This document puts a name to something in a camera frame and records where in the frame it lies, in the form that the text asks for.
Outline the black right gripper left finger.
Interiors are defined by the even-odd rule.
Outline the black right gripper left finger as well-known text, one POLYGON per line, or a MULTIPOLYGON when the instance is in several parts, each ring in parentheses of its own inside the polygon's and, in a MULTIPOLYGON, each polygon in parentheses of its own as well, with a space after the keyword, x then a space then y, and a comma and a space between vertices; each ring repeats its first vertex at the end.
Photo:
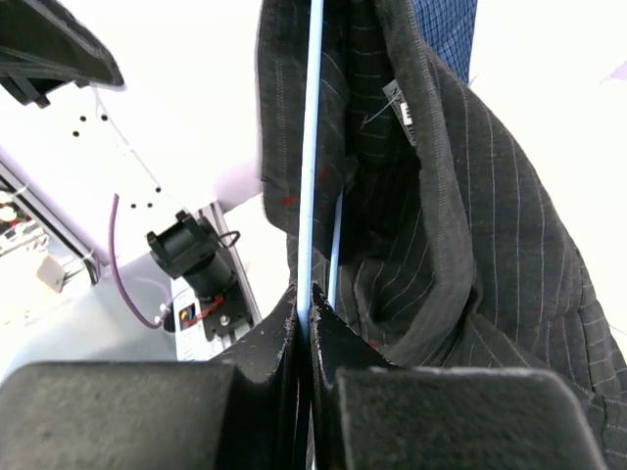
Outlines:
POLYGON ((1 388, 5 469, 296 469, 295 293, 208 361, 41 362, 1 388))

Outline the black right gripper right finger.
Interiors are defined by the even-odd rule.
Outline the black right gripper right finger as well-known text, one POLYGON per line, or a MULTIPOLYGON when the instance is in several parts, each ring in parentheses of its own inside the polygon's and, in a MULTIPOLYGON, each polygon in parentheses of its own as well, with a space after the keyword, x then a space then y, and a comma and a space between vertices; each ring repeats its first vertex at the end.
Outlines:
POLYGON ((312 290, 320 469, 602 469, 578 401, 550 372, 403 368, 312 290))

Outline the black pinstriped shirt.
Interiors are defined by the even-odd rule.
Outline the black pinstriped shirt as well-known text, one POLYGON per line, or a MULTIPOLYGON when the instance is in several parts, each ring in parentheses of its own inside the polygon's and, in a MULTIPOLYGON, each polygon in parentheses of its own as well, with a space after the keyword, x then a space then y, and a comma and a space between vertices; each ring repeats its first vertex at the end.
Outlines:
MULTIPOLYGON (((311 2, 265 1, 265 214, 297 281, 311 2)), ((585 262, 514 137, 426 43, 412 1, 323 12, 312 289, 403 368, 553 373, 626 465, 626 363, 585 262)))

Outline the light blue wire hanger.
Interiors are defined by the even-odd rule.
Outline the light blue wire hanger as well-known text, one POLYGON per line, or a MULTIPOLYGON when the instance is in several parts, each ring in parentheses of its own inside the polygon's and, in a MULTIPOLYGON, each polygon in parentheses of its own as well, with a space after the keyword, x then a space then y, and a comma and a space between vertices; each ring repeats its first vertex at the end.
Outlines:
POLYGON ((312 361, 310 350, 310 310, 312 302, 312 259, 314 230, 314 186, 316 179, 316 146, 321 82, 321 53, 324 2, 311 3, 307 56, 304 133, 302 142, 301 189, 298 224, 298 266, 296 310, 300 325, 298 342, 299 400, 296 425, 295 463, 309 469, 307 452, 312 404, 312 361))

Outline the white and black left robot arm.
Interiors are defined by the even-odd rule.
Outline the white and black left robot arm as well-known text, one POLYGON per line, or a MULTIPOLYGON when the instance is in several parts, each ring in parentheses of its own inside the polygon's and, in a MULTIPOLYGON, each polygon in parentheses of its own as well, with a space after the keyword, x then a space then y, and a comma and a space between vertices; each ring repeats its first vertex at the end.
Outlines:
POLYGON ((1 95, 1 160, 106 252, 112 194, 118 251, 181 209, 234 209, 257 194, 254 1, 5 1, 1 73, 55 78, 21 104, 1 95))

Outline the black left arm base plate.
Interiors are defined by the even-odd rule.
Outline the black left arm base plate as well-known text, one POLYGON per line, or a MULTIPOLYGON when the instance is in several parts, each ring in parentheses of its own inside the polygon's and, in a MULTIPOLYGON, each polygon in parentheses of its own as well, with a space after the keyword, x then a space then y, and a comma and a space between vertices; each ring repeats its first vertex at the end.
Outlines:
POLYGON ((241 281, 234 282, 210 301, 200 301, 199 306, 199 317, 208 341, 227 337, 241 326, 252 327, 261 321, 252 290, 241 281))

